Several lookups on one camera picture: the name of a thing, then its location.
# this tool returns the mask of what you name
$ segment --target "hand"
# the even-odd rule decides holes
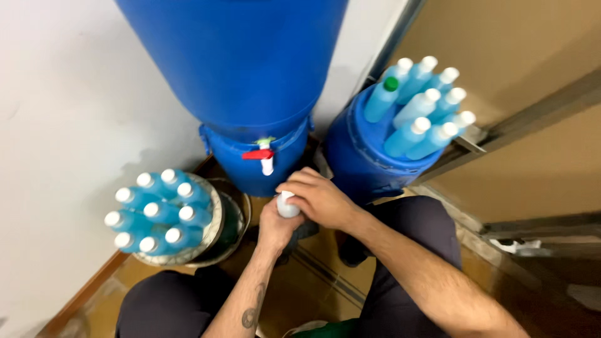
[[[280,184],[276,191],[290,191],[296,196],[286,200],[298,206],[308,218],[326,228],[345,231],[367,214],[330,180],[311,168],[294,172],[288,181]]]
[[[305,217],[302,214],[293,218],[280,216],[276,200],[277,197],[266,204],[261,211],[257,246],[273,250],[279,257],[290,242],[292,233],[305,221]]]

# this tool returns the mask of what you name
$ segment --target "blue bottle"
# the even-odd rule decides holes
[[[190,177],[179,169],[165,169],[160,175],[160,179],[165,184],[165,187],[177,193],[177,187],[185,182],[190,182]]]
[[[432,124],[439,123],[450,114],[455,114],[459,109],[461,101],[465,99],[466,93],[463,88],[453,88],[443,98],[436,102],[436,109],[428,115],[428,119]]]
[[[204,228],[211,223],[212,219],[212,210],[207,210],[199,203],[191,203],[180,209],[180,222],[187,226]]]
[[[441,124],[446,122],[453,122],[457,126],[459,131],[455,137],[459,137],[465,134],[465,130],[470,124],[474,124],[474,122],[476,122],[476,115],[474,115],[473,112],[466,110],[460,112],[459,114],[451,114],[445,117]]]
[[[165,234],[165,240],[173,248],[195,248],[203,241],[204,230],[201,227],[176,225]]]
[[[448,146],[455,135],[457,135],[457,126],[453,123],[448,122],[442,126],[433,126],[426,132],[424,141],[409,149],[405,156],[414,161],[425,158],[429,154]]]
[[[409,71],[409,79],[398,92],[397,104],[406,105],[411,98],[419,93],[424,84],[432,78],[432,70],[438,64],[435,57],[425,57],[420,63],[414,64]]]
[[[141,173],[136,183],[143,191],[159,195],[167,200],[177,197],[177,191],[168,189],[158,173]]]
[[[403,89],[405,83],[409,79],[409,71],[413,67],[413,61],[410,58],[402,58],[397,61],[397,64],[388,67],[382,76],[382,79],[386,79],[389,76],[397,79],[398,91]]]
[[[150,231],[153,226],[144,215],[125,209],[106,214],[105,224],[116,232]]]
[[[168,202],[152,202],[144,207],[144,215],[153,223],[177,224],[180,208]]]
[[[185,182],[177,187],[177,194],[180,196],[182,202],[198,203],[201,207],[207,207],[211,201],[209,194],[202,189],[196,182]]]
[[[407,150],[420,143],[430,129],[430,120],[418,117],[414,121],[405,123],[384,142],[384,152],[393,158],[400,157]]]
[[[376,85],[365,104],[363,114],[368,122],[379,122],[384,113],[394,104],[398,96],[398,80],[389,76]]]
[[[416,94],[392,119],[392,125],[395,129],[400,129],[409,121],[430,115],[436,108],[436,101],[440,98],[441,94],[436,89],[428,89],[425,93]]]
[[[144,238],[141,233],[120,232],[115,237],[115,246],[124,253],[138,252],[140,242]]]
[[[163,256],[166,254],[176,254],[179,249],[174,248],[165,239],[166,230],[155,231],[150,236],[144,237],[140,242],[140,251],[148,256]]]
[[[456,68],[445,68],[442,73],[432,76],[432,78],[423,86],[421,91],[434,88],[438,89],[442,95],[447,94],[451,89],[453,89],[453,81],[455,81],[458,77],[459,71]]]
[[[115,199],[118,202],[121,202],[123,207],[138,211],[142,211],[144,206],[151,202],[161,200],[159,196],[144,192],[137,186],[130,186],[129,188],[121,188],[117,190],[115,193]]]

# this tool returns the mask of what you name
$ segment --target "red valve handle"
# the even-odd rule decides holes
[[[242,154],[242,159],[270,159],[274,152],[271,149],[259,149]]]

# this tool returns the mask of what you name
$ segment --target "green bottle cap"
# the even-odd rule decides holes
[[[384,89],[387,91],[395,91],[398,88],[398,80],[392,76],[387,77],[384,80]]]

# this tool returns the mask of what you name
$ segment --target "wooden baseboard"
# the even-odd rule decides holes
[[[54,316],[38,334],[38,337],[55,337],[63,330],[85,303],[100,289],[102,284],[115,273],[129,254],[117,251],[111,258],[88,280],[88,282],[69,300],[69,302]]]

